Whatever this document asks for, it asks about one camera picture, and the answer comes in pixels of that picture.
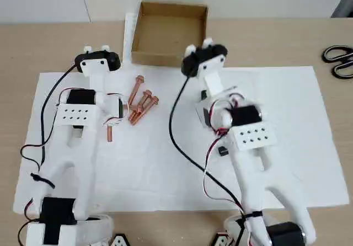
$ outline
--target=robotic arm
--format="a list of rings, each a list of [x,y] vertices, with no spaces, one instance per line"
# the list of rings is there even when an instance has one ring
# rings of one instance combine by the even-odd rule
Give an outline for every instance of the robotic arm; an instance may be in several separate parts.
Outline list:
[[[89,78],[90,89],[66,89],[60,94],[48,155],[38,172],[33,191],[37,222],[29,223],[26,245],[78,246],[107,242],[114,224],[106,215],[91,216],[98,132],[104,118],[121,113],[122,103],[107,95],[104,79],[120,67],[116,53],[108,46],[92,52],[85,47],[75,65]],[[74,168],[79,180],[74,199],[52,197],[55,183],[68,168]]]
[[[214,131],[228,131],[225,144],[242,192],[242,213],[248,232],[264,246],[312,244],[315,229],[302,190],[286,162],[280,159],[271,123],[264,120],[259,107],[247,101],[237,87],[223,88],[218,72],[226,56],[224,46],[206,39],[202,48],[186,48],[181,71],[187,77],[196,77],[206,87],[207,98],[197,105],[203,125]],[[257,157],[261,158],[264,170],[256,168]],[[266,226],[262,216],[265,191],[271,191],[290,211],[293,222]],[[225,226],[236,238],[232,225],[226,221]]]

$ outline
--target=white paper sheet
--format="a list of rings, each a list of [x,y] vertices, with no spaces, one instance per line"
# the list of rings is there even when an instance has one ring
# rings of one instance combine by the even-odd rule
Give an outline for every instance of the white paper sheet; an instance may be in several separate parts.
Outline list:
[[[126,122],[115,127],[113,143],[106,142],[106,133],[102,127],[92,210],[234,208],[232,204],[209,200],[204,196],[202,173],[177,152],[169,139],[169,113],[184,81],[180,69],[124,65],[111,74],[106,85],[111,92],[128,95],[138,74],[145,77],[138,97],[143,90],[150,89],[159,97],[160,103],[136,126],[132,127]],[[40,141],[40,108],[47,92],[60,75],[40,75],[27,143]],[[279,158],[287,160],[298,182],[302,184],[308,206],[334,206],[349,202],[328,117],[312,67],[226,68],[221,72],[221,78],[225,87],[239,85],[247,97],[263,104],[280,141],[282,155]],[[59,91],[65,87],[87,85],[87,80],[80,73],[72,73],[63,81],[47,106],[47,133]],[[200,90],[197,80],[191,79],[177,106],[173,130],[175,140],[181,148],[203,164],[214,135],[202,128],[195,111]],[[41,158],[40,149],[28,148],[25,154],[38,161]],[[23,212],[24,205],[31,197],[34,182],[29,173],[32,170],[35,171],[35,165],[22,160],[13,207],[15,212]],[[215,152],[211,157],[210,171],[240,198],[229,156],[219,157]],[[56,185],[56,195],[70,197],[77,191],[72,171],[67,172]],[[207,188],[213,196],[227,197],[210,180],[207,181]],[[264,206],[281,207],[271,194],[265,197]]]

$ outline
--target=red wire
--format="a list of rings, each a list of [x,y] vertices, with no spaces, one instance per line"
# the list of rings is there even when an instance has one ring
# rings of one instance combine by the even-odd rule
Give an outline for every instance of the red wire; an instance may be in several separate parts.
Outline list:
[[[33,198],[31,198],[31,200],[29,200],[28,203],[24,207],[24,216],[27,218],[27,220],[30,220],[30,221],[32,219],[27,216],[27,210],[32,203],[33,203]]]

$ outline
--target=white 3d-printed robot arm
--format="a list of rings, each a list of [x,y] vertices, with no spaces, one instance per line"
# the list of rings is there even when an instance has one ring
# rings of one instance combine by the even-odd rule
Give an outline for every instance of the white 3d-printed robot arm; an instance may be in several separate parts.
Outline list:
[[[92,49],[85,47],[84,55],[89,57]],[[102,51],[94,55],[109,55],[109,47],[103,46]],[[107,57],[114,62],[116,57]],[[83,74],[90,78],[90,90],[76,96],[74,103],[68,102],[69,91],[64,91],[60,97],[54,128],[48,144],[48,154],[45,162],[40,168],[38,176],[50,183],[57,183],[66,169],[72,167],[78,179],[78,194],[72,206],[74,222],[71,224],[60,224],[60,234],[57,235],[58,246],[91,245],[97,242],[107,242],[113,233],[114,224],[112,219],[106,215],[91,216],[89,209],[93,196],[95,183],[95,163],[97,159],[98,134],[102,128],[103,117],[106,116],[106,92],[104,87],[105,76],[111,71],[105,58],[83,59],[80,61]],[[90,96],[90,103],[79,103]],[[81,135],[74,136],[74,129],[79,128]],[[33,191],[33,205],[36,214],[42,213],[45,197],[50,197],[52,187],[47,182],[36,181]],[[56,202],[60,207],[63,200]],[[42,246],[45,243],[46,229],[55,225],[54,216],[48,223],[32,222],[28,225],[26,245]]]
[[[212,45],[212,39],[206,39],[202,48],[207,49]],[[195,51],[195,46],[189,46],[185,51],[185,57]],[[236,87],[231,90],[223,88],[218,71],[223,67],[224,62],[225,55],[218,55],[199,64],[196,77],[206,87],[208,97],[203,106],[207,105],[208,109],[216,100],[227,100],[227,95],[240,93]],[[246,102],[243,97],[239,98],[239,107],[247,104],[249,102]],[[242,192],[244,214],[262,211],[264,193],[271,191],[290,211],[294,222],[302,230],[306,244],[312,244],[316,238],[315,229],[301,187],[297,184],[285,159],[281,159],[281,155],[278,154],[277,139],[271,124],[261,118],[252,124],[234,126],[230,113],[222,109],[214,110],[210,124],[214,129],[220,127],[229,129],[225,144]],[[258,156],[263,162],[263,171],[255,166]],[[247,218],[247,227],[260,245],[272,245],[262,216]]]

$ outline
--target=white plastic part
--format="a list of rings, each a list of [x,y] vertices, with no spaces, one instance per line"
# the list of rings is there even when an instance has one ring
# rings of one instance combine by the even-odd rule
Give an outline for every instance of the white plastic part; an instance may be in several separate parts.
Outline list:
[[[101,109],[94,104],[60,104],[54,126],[84,126],[95,130],[100,112]]]
[[[127,241],[123,236],[116,235],[110,246],[127,246]]]
[[[96,105],[59,105],[46,161],[39,173],[42,178],[55,184],[66,169],[74,168],[79,180],[78,194],[73,208],[77,220],[86,220],[89,217],[88,209],[94,189],[94,166],[97,159],[101,114],[101,109]],[[81,137],[74,137],[73,125],[83,126]],[[40,213],[43,198],[51,192],[52,189],[48,184],[40,181],[35,183],[33,202],[37,215]]]
[[[204,81],[207,94],[210,97],[214,97],[224,90],[218,70],[223,67],[225,60],[226,57],[219,55],[199,65],[197,78]]]
[[[277,144],[276,135],[268,122],[235,126],[232,128],[237,148],[240,151]]]
[[[110,52],[110,47],[108,45],[101,46],[101,49],[107,52]]]
[[[105,74],[109,73],[107,60],[105,58],[83,60],[80,66],[85,77],[89,77],[90,88],[104,92]]]
[[[87,246],[108,244],[113,235],[114,223],[107,215],[92,216],[93,221],[78,221],[76,225],[62,225],[58,246]],[[26,246],[44,246],[45,224],[28,224]]]
[[[194,46],[194,45],[187,46],[186,49],[185,49],[185,57],[190,56],[191,53],[193,53],[195,51],[196,51],[196,46]]]
[[[210,106],[221,98],[228,100],[228,97],[223,96],[225,91],[218,75],[218,70],[223,67],[223,64],[224,56],[217,56],[199,66],[197,77],[204,82],[208,95],[207,100],[202,101],[197,107],[200,119],[204,115],[204,109],[209,111],[207,105]],[[242,101],[239,106],[247,105],[248,102],[244,100],[244,96],[240,97]],[[222,115],[222,111],[216,111],[214,114]],[[216,117],[216,120],[224,120],[226,126],[229,123],[229,120],[222,116]],[[266,191],[271,191],[290,211],[293,221],[305,234],[306,243],[312,244],[316,234],[302,190],[289,170],[285,158],[277,158],[280,156],[277,153],[276,143],[275,133],[268,122],[232,127],[227,134],[226,147],[242,192],[244,212],[249,214],[262,211],[264,194]],[[255,164],[258,157],[262,160],[264,170],[259,169]],[[263,246],[272,245],[263,217],[248,218],[246,225],[256,242]]]
[[[85,46],[83,48],[83,53],[92,53],[92,47],[91,46]]]
[[[223,235],[223,236],[219,236],[217,238],[217,240],[215,241],[214,244],[212,244],[211,246],[227,246],[228,244],[228,236],[227,235]]]
[[[206,49],[206,48],[208,48],[209,46],[213,46],[213,40],[212,40],[212,38],[206,38],[206,39],[204,40],[204,42],[202,43],[202,48],[203,48],[203,49]]]

